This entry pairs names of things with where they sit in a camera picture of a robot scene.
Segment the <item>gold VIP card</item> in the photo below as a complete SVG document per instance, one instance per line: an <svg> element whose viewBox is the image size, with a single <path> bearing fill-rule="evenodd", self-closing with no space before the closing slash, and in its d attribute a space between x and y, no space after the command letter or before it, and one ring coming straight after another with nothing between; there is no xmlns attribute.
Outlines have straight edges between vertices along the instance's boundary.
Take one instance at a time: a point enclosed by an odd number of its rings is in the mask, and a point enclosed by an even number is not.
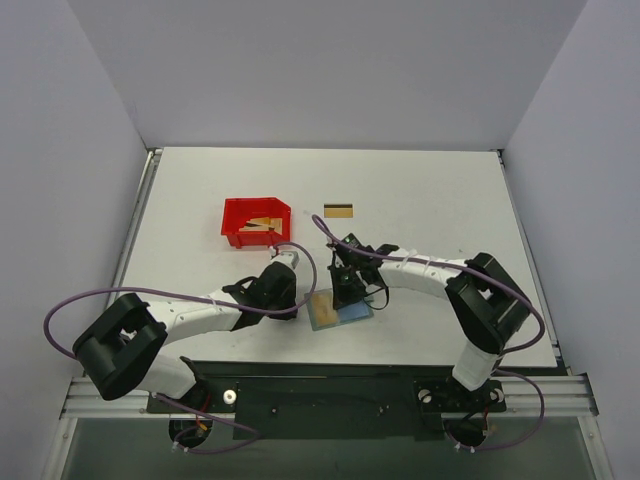
<svg viewBox="0 0 640 480"><path fill-rule="evenodd" d="M339 323L339 315L333 308L333 296L331 293L314 295L311 298L311 308L314 324L317 328L329 328Z"/></svg>

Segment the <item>gold card with magnetic stripe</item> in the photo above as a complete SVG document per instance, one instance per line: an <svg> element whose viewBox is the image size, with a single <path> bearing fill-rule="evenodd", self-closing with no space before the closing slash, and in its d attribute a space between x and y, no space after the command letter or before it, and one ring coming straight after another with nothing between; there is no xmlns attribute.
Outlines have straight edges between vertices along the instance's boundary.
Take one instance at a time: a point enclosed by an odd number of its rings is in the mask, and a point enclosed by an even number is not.
<svg viewBox="0 0 640 480"><path fill-rule="evenodd" d="M326 219L347 219L354 217L354 206L350 203L325 203L323 217Z"/></svg>

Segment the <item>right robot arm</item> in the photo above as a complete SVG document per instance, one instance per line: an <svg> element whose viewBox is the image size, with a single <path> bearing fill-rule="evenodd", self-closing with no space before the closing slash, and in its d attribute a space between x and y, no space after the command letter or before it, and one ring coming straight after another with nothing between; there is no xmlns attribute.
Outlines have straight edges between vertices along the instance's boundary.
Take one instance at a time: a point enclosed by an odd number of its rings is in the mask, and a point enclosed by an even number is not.
<svg viewBox="0 0 640 480"><path fill-rule="evenodd" d="M370 286L385 293L406 289L450 302L467 344L452 369L446 394L459 409L477 403L511 337L531 315L528 298L501 264L483 252L470 260L447 260L393 244L374 249L353 234L328 247L335 308L362 300Z"/></svg>

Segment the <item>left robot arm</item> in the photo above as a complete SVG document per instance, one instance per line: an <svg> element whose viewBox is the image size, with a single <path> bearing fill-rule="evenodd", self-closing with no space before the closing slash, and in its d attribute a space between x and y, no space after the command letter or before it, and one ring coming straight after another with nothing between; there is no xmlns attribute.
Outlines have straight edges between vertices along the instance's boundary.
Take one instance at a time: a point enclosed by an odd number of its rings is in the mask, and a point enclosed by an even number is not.
<svg viewBox="0 0 640 480"><path fill-rule="evenodd" d="M72 351L107 401L138 389L195 411L204 403L204 384L188 360L167 357L162 347L209 332L252 327L265 316L294 318L295 268L295 259L278 255L260 276L224 286L200 302L145 302L135 293L125 294L80 335Z"/></svg>

